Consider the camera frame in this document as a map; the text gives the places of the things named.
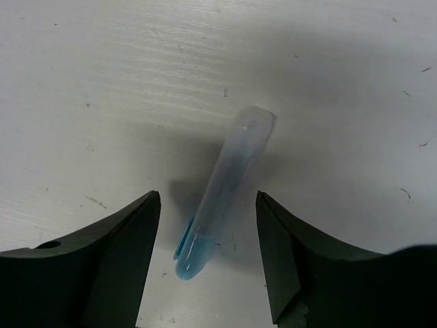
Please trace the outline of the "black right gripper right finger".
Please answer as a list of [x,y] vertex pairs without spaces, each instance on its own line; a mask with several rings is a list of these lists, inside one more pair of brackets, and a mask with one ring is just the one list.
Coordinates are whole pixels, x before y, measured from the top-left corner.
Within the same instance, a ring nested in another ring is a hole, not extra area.
[[435,327],[436,246],[379,254],[256,197],[262,264],[278,327]]

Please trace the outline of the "blue highlighter pen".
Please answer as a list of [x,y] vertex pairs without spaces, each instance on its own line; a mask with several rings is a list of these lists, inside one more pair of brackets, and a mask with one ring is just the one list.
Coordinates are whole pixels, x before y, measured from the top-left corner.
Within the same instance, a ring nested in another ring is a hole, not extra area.
[[194,278],[210,259],[253,166],[268,144],[276,119],[275,114],[260,107],[243,109],[235,117],[199,207],[175,250],[175,273],[180,279]]

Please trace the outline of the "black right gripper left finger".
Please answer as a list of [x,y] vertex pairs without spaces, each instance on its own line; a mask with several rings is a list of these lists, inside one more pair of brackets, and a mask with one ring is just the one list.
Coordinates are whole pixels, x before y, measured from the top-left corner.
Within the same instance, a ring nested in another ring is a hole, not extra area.
[[160,219],[150,191],[76,232],[1,253],[2,327],[134,327]]

